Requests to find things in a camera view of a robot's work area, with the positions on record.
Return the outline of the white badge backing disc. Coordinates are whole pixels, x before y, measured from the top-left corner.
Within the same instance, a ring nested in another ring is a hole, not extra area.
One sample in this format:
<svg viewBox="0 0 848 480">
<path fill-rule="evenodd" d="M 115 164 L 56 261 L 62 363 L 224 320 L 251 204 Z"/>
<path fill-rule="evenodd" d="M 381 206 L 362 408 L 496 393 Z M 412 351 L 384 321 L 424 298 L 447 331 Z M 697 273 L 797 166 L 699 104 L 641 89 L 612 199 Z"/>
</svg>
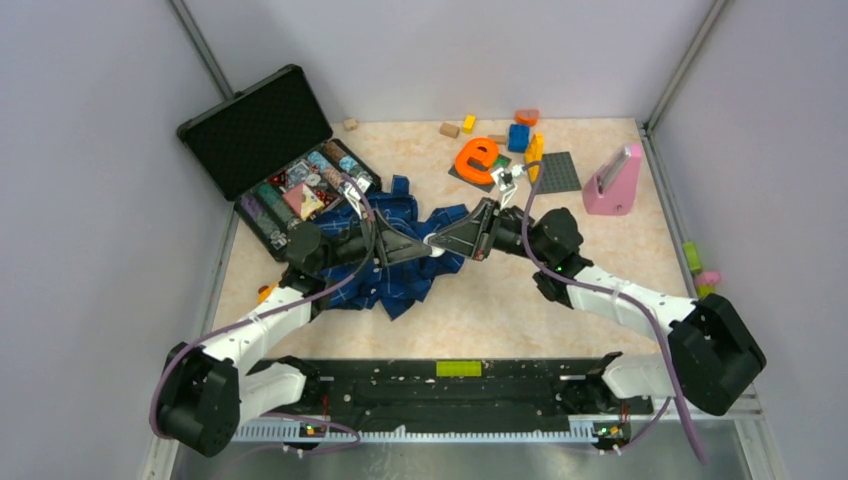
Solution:
<svg viewBox="0 0 848 480">
<path fill-rule="evenodd" d="M 433 238 L 435 237 L 434 233 L 429 233 L 423 238 L 423 243 L 429 248 L 430 253 L 429 256 L 433 258 L 441 257 L 445 250 L 433 243 Z"/>
</svg>

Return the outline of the blue plaid shirt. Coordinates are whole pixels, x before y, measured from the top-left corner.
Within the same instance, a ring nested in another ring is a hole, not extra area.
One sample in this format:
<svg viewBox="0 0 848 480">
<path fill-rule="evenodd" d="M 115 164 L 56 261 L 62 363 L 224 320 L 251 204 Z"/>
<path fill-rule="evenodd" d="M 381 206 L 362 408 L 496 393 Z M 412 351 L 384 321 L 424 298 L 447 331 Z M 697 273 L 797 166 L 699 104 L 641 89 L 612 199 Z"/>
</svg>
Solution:
<svg viewBox="0 0 848 480">
<path fill-rule="evenodd" d="M 392 178 L 388 192 L 367 195 L 373 209 L 380 211 L 389 224 L 415 239 L 450 226 L 468 213 L 463 204 L 434 209 L 423 221 L 419 219 L 418 202 L 409 192 L 407 177 Z M 392 320 L 406 313 L 415 303 L 429 294 L 435 279 L 458 273 L 465 258 L 453 253 L 438 257 L 422 257 L 389 267 L 379 267 L 370 262 L 359 270 L 353 280 L 334 292 L 328 301 L 329 310 L 365 310 L 375 304 L 383 305 Z"/>
</svg>

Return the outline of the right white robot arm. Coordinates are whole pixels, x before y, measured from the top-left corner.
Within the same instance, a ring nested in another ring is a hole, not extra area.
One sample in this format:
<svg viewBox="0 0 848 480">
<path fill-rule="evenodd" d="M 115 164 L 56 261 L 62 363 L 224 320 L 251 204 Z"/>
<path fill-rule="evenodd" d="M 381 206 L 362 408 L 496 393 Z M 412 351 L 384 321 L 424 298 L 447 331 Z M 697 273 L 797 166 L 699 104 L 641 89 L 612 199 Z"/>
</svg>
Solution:
<svg viewBox="0 0 848 480">
<path fill-rule="evenodd" d="M 532 261 L 542 296 L 656 340 L 656 355 L 619 355 L 586 385 L 589 404 L 612 412 L 626 398 L 670 397 L 721 416 L 753 383 L 767 359 L 727 298 L 688 298 L 626 281 L 583 257 L 583 237 L 566 208 L 532 219 L 489 198 L 461 220 L 425 238 L 433 249 L 475 261 L 494 251 Z"/>
</svg>

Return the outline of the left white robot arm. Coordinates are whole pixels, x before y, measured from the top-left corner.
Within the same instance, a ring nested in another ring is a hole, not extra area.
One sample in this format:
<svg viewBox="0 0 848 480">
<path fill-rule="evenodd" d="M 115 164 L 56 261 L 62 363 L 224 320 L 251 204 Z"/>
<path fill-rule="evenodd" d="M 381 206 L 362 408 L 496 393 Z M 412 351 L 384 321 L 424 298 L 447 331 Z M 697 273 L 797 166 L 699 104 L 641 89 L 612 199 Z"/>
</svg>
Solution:
<svg viewBox="0 0 848 480">
<path fill-rule="evenodd" d="M 284 405 L 308 413 L 319 404 L 320 386 L 304 368 L 275 363 L 256 370 L 269 350 L 306 325 L 322 301 L 355 276 L 323 280 L 327 268 L 372 262 L 389 267 L 445 254 L 433 233 L 421 239 L 391 226 L 374 211 L 355 228 L 331 237 L 313 223 L 295 226 L 286 249 L 288 268 L 265 300 L 237 322 L 176 346 L 151 400 L 154 433 L 212 457 L 245 423 Z"/>
</svg>

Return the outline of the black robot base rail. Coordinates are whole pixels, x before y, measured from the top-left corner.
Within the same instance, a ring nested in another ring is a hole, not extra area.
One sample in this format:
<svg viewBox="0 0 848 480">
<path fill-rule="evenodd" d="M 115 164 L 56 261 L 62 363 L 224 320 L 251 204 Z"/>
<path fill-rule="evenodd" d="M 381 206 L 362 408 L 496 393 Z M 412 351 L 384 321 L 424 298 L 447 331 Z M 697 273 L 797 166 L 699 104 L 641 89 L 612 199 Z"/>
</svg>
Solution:
<svg viewBox="0 0 848 480">
<path fill-rule="evenodd" d="M 439 360 L 306 361 L 301 399 L 259 417 L 239 442 L 314 447 L 362 442 L 567 442 L 625 444 L 632 416 L 652 415 L 646 396 L 616 398 L 601 380 L 612 355 L 588 359 L 484 359 L 477 378 L 439 378 Z"/>
</svg>

